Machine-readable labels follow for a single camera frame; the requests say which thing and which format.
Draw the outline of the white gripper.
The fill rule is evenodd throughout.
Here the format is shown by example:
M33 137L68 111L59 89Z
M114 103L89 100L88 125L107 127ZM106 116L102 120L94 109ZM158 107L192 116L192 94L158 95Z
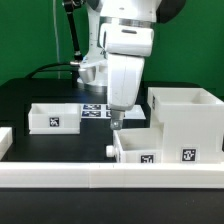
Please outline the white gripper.
M110 128L121 130L125 113L133 108L144 67L142 57L109 54L106 60L81 63L78 69L81 80L90 83L95 80L96 67L107 63L107 103L112 109Z

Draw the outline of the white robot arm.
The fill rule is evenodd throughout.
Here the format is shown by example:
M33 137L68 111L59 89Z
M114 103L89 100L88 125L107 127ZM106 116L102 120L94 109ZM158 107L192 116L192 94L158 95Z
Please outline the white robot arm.
M83 83L107 87L110 127L120 130L124 114L134 107L144 62L152 52L152 25L174 19L186 0L86 1L92 43L78 72Z

